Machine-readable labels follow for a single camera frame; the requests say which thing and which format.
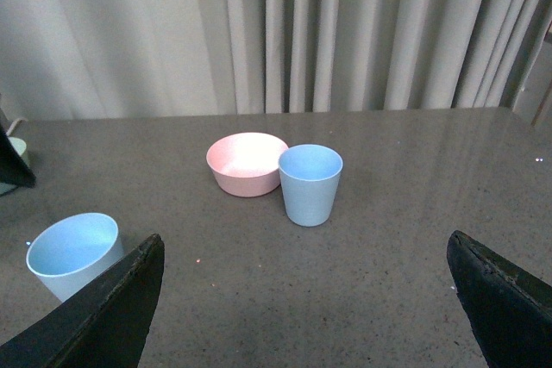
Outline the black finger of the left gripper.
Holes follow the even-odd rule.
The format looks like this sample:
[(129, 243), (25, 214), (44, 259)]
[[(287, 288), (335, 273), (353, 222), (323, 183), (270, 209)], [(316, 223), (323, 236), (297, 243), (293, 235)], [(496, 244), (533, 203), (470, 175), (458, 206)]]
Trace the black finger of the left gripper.
[(9, 122), (1, 111), (1, 183), (13, 184), (17, 187), (33, 188), (36, 177), (30, 167), (27, 167), (22, 158), (9, 142), (17, 124), (21, 119)]

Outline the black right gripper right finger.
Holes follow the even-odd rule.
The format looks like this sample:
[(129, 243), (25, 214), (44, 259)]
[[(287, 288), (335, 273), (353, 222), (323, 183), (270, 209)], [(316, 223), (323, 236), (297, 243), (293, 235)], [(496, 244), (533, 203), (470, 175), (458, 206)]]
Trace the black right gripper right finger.
[(447, 261), (487, 365), (550, 367), (551, 286), (458, 230)]

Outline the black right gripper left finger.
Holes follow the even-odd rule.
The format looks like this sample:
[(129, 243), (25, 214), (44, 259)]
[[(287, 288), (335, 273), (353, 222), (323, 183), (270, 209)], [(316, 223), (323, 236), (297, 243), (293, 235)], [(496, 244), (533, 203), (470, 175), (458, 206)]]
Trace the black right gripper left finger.
[(47, 316), (1, 346), (3, 367), (136, 367), (162, 284), (152, 234)]

